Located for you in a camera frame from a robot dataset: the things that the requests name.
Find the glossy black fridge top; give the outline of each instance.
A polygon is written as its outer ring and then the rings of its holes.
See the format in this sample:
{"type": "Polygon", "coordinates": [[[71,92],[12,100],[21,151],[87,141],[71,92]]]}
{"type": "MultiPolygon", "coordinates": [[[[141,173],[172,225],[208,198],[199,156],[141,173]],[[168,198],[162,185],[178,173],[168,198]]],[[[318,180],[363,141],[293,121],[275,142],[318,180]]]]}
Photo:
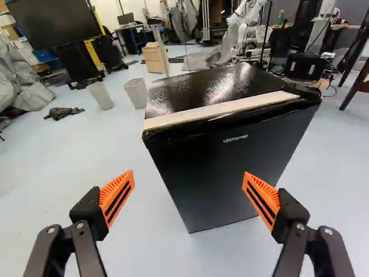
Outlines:
{"type": "Polygon", "coordinates": [[[248,63],[165,78],[152,83],[145,118],[279,91],[285,85],[248,63]]]}

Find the black box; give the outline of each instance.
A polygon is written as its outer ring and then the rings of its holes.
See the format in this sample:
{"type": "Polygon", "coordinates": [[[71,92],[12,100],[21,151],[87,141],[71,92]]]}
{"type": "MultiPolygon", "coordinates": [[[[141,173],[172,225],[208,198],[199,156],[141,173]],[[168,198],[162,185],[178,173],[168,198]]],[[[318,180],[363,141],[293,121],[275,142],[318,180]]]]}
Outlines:
{"type": "Polygon", "coordinates": [[[314,53],[289,54],[283,74],[301,81],[318,81],[323,74],[327,61],[314,53]]]}
{"type": "Polygon", "coordinates": [[[134,22],[134,16],[133,13],[126,13],[122,16],[118,16],[118,23],[119,25],[125,25],[131,22],[134,22]]]}
{"type": "Polygon", "coordinates": [[[247,63],[153,83],[142,139],[189,233],[257,215],[244,172],[275,185],[321,102],[284,86],[247,63]]]}

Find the upstreman logo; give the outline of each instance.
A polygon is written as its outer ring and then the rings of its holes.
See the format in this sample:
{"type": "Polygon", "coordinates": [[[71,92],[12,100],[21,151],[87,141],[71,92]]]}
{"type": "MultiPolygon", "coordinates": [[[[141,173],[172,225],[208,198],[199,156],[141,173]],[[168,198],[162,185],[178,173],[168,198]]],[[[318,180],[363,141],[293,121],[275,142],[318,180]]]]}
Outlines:
{"type": "Polygon", "coordinates": [[[226,138],[225,140],[223,140],[223,142],[224,143],[233,143],[234,141],[244,140],[244,139],[248,139],[247,134],[245,134],[244,136],[239,136],[239,137],[226,138]]]}

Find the dark cloth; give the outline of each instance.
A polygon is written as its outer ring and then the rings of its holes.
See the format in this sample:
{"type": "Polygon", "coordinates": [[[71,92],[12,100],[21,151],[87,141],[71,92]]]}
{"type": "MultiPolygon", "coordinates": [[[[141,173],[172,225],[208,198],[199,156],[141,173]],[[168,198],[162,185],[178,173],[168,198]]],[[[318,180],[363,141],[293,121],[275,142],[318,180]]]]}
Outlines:
{"type": "Polygon", "coordinates": [[[60,119],[67,117],[68,115],[80,114],[86,111],[84,108],[51,108],[48,112],[48,115],[44,117],[44,119],[53,118],[55,121],[59,121],[60,119]]]}

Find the wooden board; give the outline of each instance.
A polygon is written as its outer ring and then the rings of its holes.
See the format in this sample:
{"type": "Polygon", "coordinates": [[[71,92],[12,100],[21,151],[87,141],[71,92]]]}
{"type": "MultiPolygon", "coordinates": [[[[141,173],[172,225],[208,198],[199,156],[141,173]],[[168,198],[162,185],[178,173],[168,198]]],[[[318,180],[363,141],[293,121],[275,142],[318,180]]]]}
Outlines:
{"type": "Polygon", "coordinates": [[[5,5],[5,0],[0,0],[0,12],[7,10],[7,6],[5,5]]]}
{"type": "Polygon", "coordinates": [[[197,121],[206,118],[220,117],[237,111],[250,110],[269,104],[280,103],[298,99],[300,96],[285,92],[274,91],[249,98],[238,99],[230,102],[219,103],[211,106],[194,108],[192,110],[179,111],[173,114],[148,118],[144,121],[144,131],[165,128],[180,123],[197,121]]]}

